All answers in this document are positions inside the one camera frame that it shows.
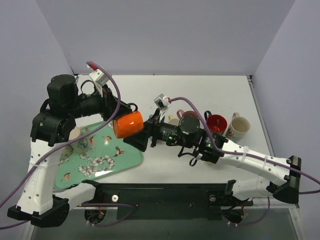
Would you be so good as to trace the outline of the cream dragon mug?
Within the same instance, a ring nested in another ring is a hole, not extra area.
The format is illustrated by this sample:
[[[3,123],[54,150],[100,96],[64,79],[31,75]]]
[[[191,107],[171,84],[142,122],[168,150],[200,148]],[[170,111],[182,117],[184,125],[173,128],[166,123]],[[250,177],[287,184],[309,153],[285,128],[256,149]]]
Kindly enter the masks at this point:
[[[69,141],[74,140],[78,137],[82,137],[88,132],[89,128],[87,126],[76,126],[69,134]],[[74,152],[78,154],[85,154],[90,150],[92,143],[89,137],[84,137],[76,142],[73,142],[72,144],[70,144],[70,146],[73,148]]]

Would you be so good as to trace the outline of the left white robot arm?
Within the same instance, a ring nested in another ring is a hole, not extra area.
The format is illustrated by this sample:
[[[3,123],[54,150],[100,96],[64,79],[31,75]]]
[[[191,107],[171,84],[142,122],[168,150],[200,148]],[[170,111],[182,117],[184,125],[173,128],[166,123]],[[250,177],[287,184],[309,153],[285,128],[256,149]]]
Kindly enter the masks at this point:
[[[114,96],[107,84],[102,91],[90,95],[78,94],[76,78],[69,74],[54,76],[47,85],[48,99],[34,117],[31,128],[31,153],[28,173],[18,203],[11,206],[7,216],[40,228],[58,227],[70,210],[88,202],[99,205],[103,193],[98,183],[86,180],[58,194],[53,193],[56,172],[63,149],[71,144],[70,133],[76,119],[100,114],[106,123],[131,113],[131,103]]]

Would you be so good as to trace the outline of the pink mug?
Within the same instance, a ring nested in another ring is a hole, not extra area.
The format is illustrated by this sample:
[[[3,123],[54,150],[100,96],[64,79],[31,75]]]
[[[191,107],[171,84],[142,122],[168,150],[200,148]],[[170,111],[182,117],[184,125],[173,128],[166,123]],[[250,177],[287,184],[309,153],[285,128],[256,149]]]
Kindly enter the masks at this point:
[[[192,110],[188,110],[188,111],[184,111],[182,109],[179,109],[177,112],[176,112],[176,115],[177,115],[177,118],[180,120],[182,117],[184,116],[194,116],[196,117],[197,119],[199,118],[198,117],[198,114],[195,112],[195,111],[192,111]]]

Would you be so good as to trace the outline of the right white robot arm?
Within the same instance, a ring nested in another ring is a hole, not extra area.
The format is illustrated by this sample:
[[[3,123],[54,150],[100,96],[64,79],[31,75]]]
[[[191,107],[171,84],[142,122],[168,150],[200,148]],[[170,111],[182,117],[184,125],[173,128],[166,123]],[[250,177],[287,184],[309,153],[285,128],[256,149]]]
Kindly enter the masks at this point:
[[[257,177],[253,179],[232,179],[227,182],[223,198],[230,205],[263,197],[273,197],[287,204],[299,202],[300,158],[265,155],[221,135],[207,133],[200,127],[200,120],[194,115],[183,116],[175,126],[161,121],[160,111],[157,109],[153,116],[144,122],[141,131],[125,137],[123,141],[141,152],[145,152],[148,145],[153,148],[157,142],[162,141],[167,146],[180,146],[179,157],[185,155],[185,148],[192,149],[192,160],[189,162],[191,167],[195,166],[197,161],[205,161],[233,166],[255,174]]]

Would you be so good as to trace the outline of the beige bird mug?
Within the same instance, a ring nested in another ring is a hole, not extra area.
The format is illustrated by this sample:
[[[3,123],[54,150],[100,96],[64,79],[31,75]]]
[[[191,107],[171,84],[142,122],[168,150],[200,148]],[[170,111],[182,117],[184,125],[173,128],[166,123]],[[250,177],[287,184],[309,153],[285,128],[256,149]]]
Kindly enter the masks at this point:
[[[234,112],[228,125],[225,137],[236,143],[243,138],[250,131],[250,129],[250,122],[245,117],[240,116],[238,112]]]

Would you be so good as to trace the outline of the orange mug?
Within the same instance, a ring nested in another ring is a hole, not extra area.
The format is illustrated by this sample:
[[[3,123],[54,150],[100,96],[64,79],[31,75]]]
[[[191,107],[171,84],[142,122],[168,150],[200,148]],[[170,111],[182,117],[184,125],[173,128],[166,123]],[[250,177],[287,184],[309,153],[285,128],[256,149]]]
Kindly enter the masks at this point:
[[[144,128],[144,121],[139,111],[133,111],[112,121],[113,132],[117,139],[130,137]]]

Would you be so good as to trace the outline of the yellow mug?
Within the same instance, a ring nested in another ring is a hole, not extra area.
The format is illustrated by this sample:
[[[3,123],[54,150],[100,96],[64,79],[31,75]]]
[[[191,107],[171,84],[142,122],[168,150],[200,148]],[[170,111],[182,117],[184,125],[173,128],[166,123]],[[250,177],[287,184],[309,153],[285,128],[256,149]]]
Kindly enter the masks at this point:
[[[173,126],[178,126],[179,125],[179,119],[178,118],[174,118],[173,115],[169,115],[168,116],[168,124],[173,125]]]

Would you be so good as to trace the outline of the black gold-rimmed mug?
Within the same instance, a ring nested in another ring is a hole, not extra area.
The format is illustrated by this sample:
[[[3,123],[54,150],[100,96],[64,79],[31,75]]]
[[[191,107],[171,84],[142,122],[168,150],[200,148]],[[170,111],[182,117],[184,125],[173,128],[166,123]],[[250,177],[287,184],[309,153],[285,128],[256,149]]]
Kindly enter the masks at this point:
[[[223,116],[212,114],[209,110],[206,110],[204,118],[206,125],[212,133],[223,135],[228,126],[228,122]]]

